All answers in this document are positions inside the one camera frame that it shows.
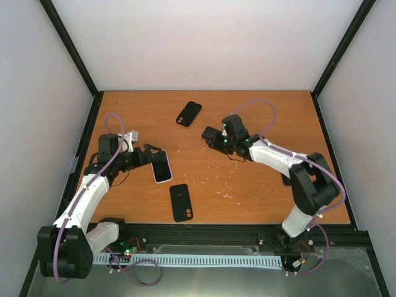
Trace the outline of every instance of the wooden tabletop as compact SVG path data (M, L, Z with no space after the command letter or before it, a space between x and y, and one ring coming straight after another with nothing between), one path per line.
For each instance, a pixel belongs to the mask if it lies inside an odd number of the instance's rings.
M121 217L134 223L174 223L169 187L186 183L194 218L185 223L281 223L294 203L280 173L258 163L231 161L209 149L201 138L207 126L220 129L221 120L237 106L257 98L271 101L278 111L266 138L295 152L319 152L330 163L308 91L105 92L84 167L98 149L99 135L106 134L105 115L117 113L126 131L139 132L135 146L152 144L167 152L173 179L156 184L150 165L132 170L122 185L112 187L102 198L92 221ZM200 103L202 110L190 127L183 127L175 121L188 101ZM271 122L273 112L264 103L253 103L238 115L250 134L256 134ZM116 118L108 123L113 132L120 131ZM121 173L114 183L124 177ZM350 221L343 206L319 222Z

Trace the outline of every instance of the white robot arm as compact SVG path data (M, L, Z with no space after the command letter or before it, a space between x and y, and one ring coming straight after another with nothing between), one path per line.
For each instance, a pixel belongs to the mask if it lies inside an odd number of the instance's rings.
M98 176L98 172L115 155L119 139L120 136L116 134L99 137L98 153L93 155L97 157L97 162L93 163L94 158L91 158L89 166L84 170L81 186L63 214L52 226L44 226L38 232L38 253L43 276L54 276L54 253L57 251L59 277L85 278L90 272L93 258L109 244L124 239L120 234L125 223L123 219L103 219L87 233L88 224L118 173L151 163L156 152L161 149L148 144L144 145L144 152L139 147L133 148L137 132L131 131L124 137L123 152ZM58 236L61 236L60 244L56 244Z
M227 155L236 152L246 160L265 164L283 175L292 188L295 206L283 221L282 230L288 239L297 238L306 230L316 213L338 196L339 188L320 170L295 158L291 151L267 140L265 143L258 135L250 136L238 115L228 116L222 123L223 131L207 127L202 138L206 139L206 143L212 149ZM308 158L330 171L324 157L319 153L299 156ZM311 181L312 175L316 176L315 181Z

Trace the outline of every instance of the black smartphone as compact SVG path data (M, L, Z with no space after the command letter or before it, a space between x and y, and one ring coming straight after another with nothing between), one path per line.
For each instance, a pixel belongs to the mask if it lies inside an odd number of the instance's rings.
M189 127L201 109L201 104L190 101L176 118L176 123L184 127Z
M177 184L169 188L173 219L175 222L188 221L193 218L190 194L186 184Z

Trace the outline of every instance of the white wall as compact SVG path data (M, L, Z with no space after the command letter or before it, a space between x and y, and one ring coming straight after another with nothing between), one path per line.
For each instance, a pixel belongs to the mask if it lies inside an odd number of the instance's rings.
M54 219L92 97L38 0L0 8L0 295Z
M101 90L312 90L362 0L54 0Z
M319 97L359 228L396 296L396 1L377 1Z

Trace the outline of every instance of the white phone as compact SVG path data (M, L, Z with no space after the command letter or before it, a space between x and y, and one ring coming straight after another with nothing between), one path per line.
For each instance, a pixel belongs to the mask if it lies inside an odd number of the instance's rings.
M171 167L169 165L168 156L164 150L157 152L153 156L151 168L153 170L154 181L157 184L172 180Z

